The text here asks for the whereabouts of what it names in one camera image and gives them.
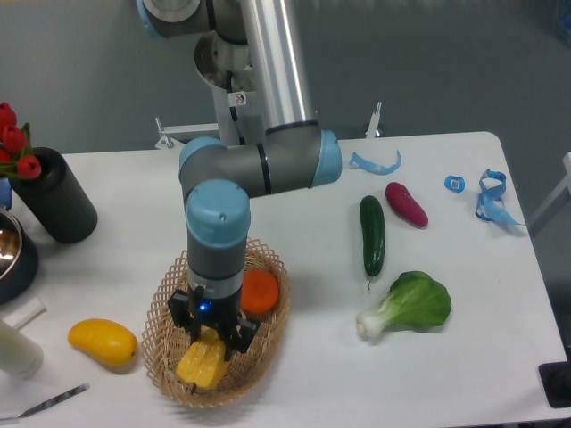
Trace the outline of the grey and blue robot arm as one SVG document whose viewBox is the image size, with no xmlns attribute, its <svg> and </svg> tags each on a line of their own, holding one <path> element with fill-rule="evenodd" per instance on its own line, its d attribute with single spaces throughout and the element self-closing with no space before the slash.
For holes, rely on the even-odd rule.
<svg viewBox="0 0 571 428">
<path fill-rule="evenodd" d="M 291 2 L 141 1 L 137 9 L 160 37 L 210 38 L 226 94 L 237 93 L 239 76 L 249 73 L 261 99 L 261 136 L 233 146 L 200 136 L 179 155 L 188 287 L 170 297 L 170 314 L 193 339 L 205 326 L 214 329 L 231 358 L 248 350 L 259 329 L 240 311 L 251 199 L 335 182 L 340 147 L 311 105 Z"/>
</svg>

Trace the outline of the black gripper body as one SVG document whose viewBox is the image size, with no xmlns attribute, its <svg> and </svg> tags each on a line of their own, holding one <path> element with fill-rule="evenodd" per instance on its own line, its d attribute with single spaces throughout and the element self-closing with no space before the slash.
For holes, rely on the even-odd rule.
<svg viewBox="0 0 571 428">
<path fill-rule="evenodd" d="M 222 299 L 210 299 L 202 287 L 176 290 L 168 299 L 168 308 L 174 325 L 188 335 L 192 323 L 200 323 L 202 330 L 204 327 L 216 330 L 222 341 L 231 336 L 238 338 L 237 353 L 246 353 L 261 322 L 242 315 L 241 297 L 241 291 Z"/>
</svg>

